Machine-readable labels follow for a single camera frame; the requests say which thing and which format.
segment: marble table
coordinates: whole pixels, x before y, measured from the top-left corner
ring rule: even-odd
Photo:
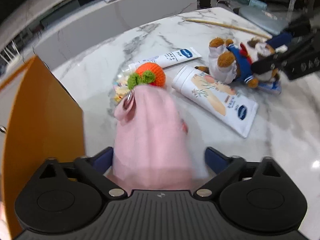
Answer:
[[[238,45],[253,35],[222,27],[185,22],[193,18],[238,25],[263,33],[245,19],[223,8],[183,13],[129,30],[108,39],[54,70],[53,74],[84,111],[87,155],[113,146],[116,120],[112,83],[119,69],[129,63],[177,49],[194,47],[202,58],[191,66],[208,65],[208,44],[217,36],[231,38]],[[271,156],[284,168],[308,201],[308,212],[300,230],[311,240],[320,238],[320,80],[316,75],[289,82],[282,76],[279,96],[233,86],[259,103],[257,116],[247,139],[171,88],[172,79],[184,64],[165,70],[166,89],[177,102],[189,126],[188,147],[195,175],[208,178],[203,153],[212,146],[225,155],[240,155],[248,161]]]

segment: wooden stick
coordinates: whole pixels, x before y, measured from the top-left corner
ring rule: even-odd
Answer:
[[[250,33],[250,34],[254,34],[266,39],[270,39],[271,37],[262,33],[257,33],[245,28],[241,28],[241,27],[237,27],[237,26],[233,26],[233,25],[229,25],[229,24],[224,24],[224,23],[217,23],[217,22],[209,22],[209,21],[203,21],[203,20],[193,20],[193,19],[186,19],[186,22],[195,22],[195,23],[205,23],[205,24],[210,24],[210,25],[216,25],[216,26],[220,26],[220,27],[225,27],[225,28],[229,28],[229,29],[235,29],[238,31],[242,31],[245,33]]]

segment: orange panel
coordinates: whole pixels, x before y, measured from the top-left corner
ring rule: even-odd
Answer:
[[[84,155],[83,112],[43,62],[33,57],[12,108],[4,145],[2,197],[12,237],[21,232],[14,201],[48,157]]]

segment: metal screw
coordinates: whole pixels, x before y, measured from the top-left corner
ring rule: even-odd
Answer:
[[[109,190],[109,195],[113,197],[120,197],[124,194],[124,190],[120,188],[113,188]]]
[[[4,126],[0,125],[0,132],[6,134],[7,129]]]
[[[197,195],[200,197],[209,197],[212,194],[212,191],[207,188],[202,188],[197,190]]]

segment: pink cloth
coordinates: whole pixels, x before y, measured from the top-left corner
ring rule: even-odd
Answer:
[[[168,92],[139,85],[116,107],[118,119],[110,178],[130,195],[132,189],[191,189],[192,166],[186,133]]]

